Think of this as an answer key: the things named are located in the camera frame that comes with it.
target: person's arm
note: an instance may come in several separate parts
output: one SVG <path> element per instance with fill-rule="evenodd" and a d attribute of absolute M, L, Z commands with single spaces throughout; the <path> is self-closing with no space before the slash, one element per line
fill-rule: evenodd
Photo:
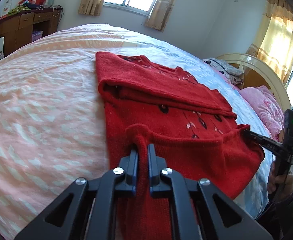
<path fill-rule="evenodd" d="M 276 184 L 282 184 L 286 175 L 275 176 L 275 164 L 271 164 L 269 173 L 269 181 L 267 184 L 268 193 L 272 193 L 276 190 Z M 285 187 L 279 196 L 276 203 L 276 212 L 279 218 L 279 223 L 282 229 L 282 233 L 285 235 L 290 227 L 293 225 L 293 174 L 289 173 Z"/>

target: headboard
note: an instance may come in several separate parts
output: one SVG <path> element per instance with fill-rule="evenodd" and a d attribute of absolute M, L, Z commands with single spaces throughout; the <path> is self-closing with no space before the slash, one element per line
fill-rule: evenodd
<path fill-rule="evenodd" d="M 230 65 L 243 69 L 243 88 L 265 85 L 271 90 L 283 112 L 288 108 L 291 109 L 290 100 L 285 86 L 273 69 L 263 61 L 248 54 L 241 53 L 224 54 L 217 57 L 217 59 L 223 59 Z"/>

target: pink and white bed sheet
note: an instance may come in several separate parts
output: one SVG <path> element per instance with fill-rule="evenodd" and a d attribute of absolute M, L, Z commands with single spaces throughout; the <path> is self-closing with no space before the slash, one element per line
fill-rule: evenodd
<path fill-rule="evenodd" d="M 77 177 L 108 170 L 103 102 L 95 53 L 145 55 L 180 66 L 218 89 L 257 133 L 268 135 L 237 91 L 198 58 L 148 36 L 109 25 L 85 25 L 33 42 L 0 61 L 0 233 L 14 236 Z M 267 203 L 271 153 L 236 202 L 253 217 Z"/>

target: window sill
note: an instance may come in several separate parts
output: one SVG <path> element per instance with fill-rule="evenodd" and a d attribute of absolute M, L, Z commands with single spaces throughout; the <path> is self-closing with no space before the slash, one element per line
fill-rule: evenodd
<path fill-rule="evenodd" d="M 130 6 L 124 6 L 124 5 L 116 4 L 116 3 L 104 2 L 103 6 L 112 7 L 112 8 L 122 10 L 122 11 L 131 12 L 131 13 L 134 13 L 134 14 L 142 15 L 144 17 L 148 17 L 148 15 L 149 15 L 149 12 L 146 12 L 146 11 L 134 8 L 134 7 L 130 7 Z"/>

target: black device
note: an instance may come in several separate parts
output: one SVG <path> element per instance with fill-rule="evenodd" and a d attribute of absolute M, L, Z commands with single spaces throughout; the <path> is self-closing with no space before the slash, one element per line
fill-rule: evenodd
<path fill-rule="evenodd" d="M 276 155 L 278 174 L 293 165 L 293 111 L 285 112 L 283 144 L 250 130 L 245 131 L 245 136 Z M 151 196 L 169 200 L 174 240 L 200 240 L 201 236 L 204 240 L 272 239 L 210 180 L 187 179 L 167 167 L 165 159 L 156 156 L 153 144 L 148 145 L 148 163 Z M 15 240 L 114 239 L 117 199 L 135 196 L 137 171 L 138 153 L 133 147 L 119 167 L 102 177 L 76 179 Z"/>

